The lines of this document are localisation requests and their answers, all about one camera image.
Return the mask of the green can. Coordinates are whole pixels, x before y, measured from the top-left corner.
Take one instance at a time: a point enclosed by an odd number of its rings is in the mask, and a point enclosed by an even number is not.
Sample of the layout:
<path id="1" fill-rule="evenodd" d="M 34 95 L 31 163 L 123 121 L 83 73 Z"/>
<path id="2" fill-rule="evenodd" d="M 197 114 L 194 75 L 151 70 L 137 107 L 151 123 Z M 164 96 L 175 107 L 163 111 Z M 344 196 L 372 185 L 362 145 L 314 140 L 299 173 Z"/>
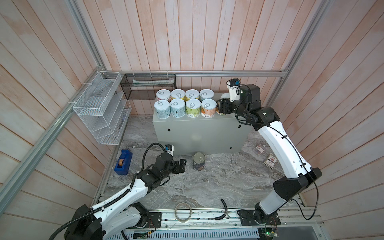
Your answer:
<path id="1" fill-rule="evenodd" d="M 197 99 L 190 99 L 186 102 L 186 115 L 190 118 L 197 118 L 201 113 L 201 102 Z"/>

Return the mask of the teal labelled can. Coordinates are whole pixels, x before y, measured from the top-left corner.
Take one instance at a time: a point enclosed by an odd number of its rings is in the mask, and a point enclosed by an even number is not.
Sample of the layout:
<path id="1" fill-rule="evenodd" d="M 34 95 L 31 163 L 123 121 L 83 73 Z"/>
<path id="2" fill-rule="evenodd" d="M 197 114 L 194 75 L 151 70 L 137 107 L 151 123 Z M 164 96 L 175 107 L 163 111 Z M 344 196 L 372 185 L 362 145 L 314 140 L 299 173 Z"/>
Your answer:
<path id="1" fill-rule="evenodd" d="M 171 115 L 170 103 L 166 100 L 158 100 L 154 104 L 155 113 L 161 120 L 167 119 Z"/>

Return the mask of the blue can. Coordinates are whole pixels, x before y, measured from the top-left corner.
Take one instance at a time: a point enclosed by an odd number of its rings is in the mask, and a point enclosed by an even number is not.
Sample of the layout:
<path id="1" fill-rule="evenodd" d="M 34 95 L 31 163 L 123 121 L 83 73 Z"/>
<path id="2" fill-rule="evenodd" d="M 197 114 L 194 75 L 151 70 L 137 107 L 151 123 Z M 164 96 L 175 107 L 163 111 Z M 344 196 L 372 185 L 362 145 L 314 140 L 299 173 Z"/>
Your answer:
<path id="1" fill-rule="evenodd" d="M 186 110 L 185 110 L 186 104 L 185 101 L 182 99 L 173 99 L 170 102 L 170 111 L 171 115 L 174 118 L 181 118 L 185 115 Z"/>

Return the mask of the open-top dark metal can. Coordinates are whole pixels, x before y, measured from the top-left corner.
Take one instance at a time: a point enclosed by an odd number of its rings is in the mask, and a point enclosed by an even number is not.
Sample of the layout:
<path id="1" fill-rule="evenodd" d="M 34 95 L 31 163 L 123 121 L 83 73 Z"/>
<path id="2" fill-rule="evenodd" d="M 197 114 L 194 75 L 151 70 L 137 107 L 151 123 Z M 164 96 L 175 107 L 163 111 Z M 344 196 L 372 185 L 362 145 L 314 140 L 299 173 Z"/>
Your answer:
<path id="1" fill-rule="evenodd" d="M 206 162 L 206 156 L 203 153 L 195 153 L 193 156 L 193 168 L 197 171 L 201 171 Z"/>

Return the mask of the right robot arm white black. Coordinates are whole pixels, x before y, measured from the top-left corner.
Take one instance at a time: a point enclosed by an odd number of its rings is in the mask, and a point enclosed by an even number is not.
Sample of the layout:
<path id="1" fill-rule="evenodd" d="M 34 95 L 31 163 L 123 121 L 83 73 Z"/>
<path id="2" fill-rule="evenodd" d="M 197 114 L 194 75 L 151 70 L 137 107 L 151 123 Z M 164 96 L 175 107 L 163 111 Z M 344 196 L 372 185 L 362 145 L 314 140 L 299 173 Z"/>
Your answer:
<path id="1" fill-rule="evenodd" d="M 219 112 L 224 115 L 234 114 L 240 124 L 252 126 L 267 141 L 285 174 L 273 183 L 268 196 L 255 205 L 255 222 L 266 225 L 278 209 L 315 184 L 322 172 L 302 157 L 275 110 L 262 107 L 258 86 L 243 85 L 239 79 L 231 79 L 226 85 L 230 96 L 219 100 Z"/>

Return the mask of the pink labelled can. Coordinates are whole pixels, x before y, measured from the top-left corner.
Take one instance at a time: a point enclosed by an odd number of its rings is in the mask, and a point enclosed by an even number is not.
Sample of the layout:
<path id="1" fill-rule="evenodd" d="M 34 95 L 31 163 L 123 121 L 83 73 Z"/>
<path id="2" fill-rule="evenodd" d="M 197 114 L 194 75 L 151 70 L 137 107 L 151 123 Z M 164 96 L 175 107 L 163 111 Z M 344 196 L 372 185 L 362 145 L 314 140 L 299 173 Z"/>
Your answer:
<path id="1" fill-rule="evenodd" d="M 158 90 L 156 92 L 156 100 L 157 101 L 165 100 L 165 101 L 170 102 L 171 98 L 172 98 L 171 97 L 171 92 L 169 90 L 162 89 L 162 90 Z"/>

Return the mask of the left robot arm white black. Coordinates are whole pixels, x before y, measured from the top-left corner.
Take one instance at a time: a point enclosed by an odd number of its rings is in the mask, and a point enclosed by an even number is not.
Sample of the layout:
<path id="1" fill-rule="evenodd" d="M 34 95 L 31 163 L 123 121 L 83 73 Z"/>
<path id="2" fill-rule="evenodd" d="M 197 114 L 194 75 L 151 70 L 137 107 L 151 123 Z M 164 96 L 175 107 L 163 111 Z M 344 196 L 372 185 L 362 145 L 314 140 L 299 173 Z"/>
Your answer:
<path id="1" fill-rule="evenodd" d="M 150 225 L 148 210 L 139 200 L 157 187 L 166 184 L 171 174 L 184 173 L 187 161 L 174 160 L 172 154 L 159 143 L 161 154 L 154 164 L 145 167 L 142 160 L 141 170 L 131 183 L 102 203 L 92 207 L 79 207 L 73 218 L 55 230 L 50 239 L 64 232 L 66 240 L 106 240 L 129 227 Z"/>

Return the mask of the yellow can back row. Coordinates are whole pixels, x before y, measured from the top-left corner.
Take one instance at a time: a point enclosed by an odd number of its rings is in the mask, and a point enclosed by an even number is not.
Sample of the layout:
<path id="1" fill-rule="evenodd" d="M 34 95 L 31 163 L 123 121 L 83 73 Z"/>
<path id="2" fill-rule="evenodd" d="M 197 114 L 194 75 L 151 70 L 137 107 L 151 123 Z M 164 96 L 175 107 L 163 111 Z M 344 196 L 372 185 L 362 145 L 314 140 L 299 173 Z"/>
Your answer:
<path id="1" fill-rule="evenodd" d="M 219 115 L 224 116 L 232 113 L 229 93 L 222 94 L 220 99 L 217 100 L 216 103 L 217 103 L 216 112 Z"/>

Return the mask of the yellow labelled can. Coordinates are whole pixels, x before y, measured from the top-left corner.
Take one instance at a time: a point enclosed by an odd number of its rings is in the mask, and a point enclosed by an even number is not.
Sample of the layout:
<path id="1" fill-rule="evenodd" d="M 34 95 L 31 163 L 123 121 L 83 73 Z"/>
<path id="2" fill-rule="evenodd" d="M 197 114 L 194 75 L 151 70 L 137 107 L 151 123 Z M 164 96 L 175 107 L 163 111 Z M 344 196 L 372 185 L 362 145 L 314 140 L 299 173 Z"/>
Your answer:
<path id="1" fill-rule="evenodd" d="M 183 101 L 186 100 L 186 92 L 182 89 L 174 89 L 171 91 L 171 99 L 181 99 Z"/>

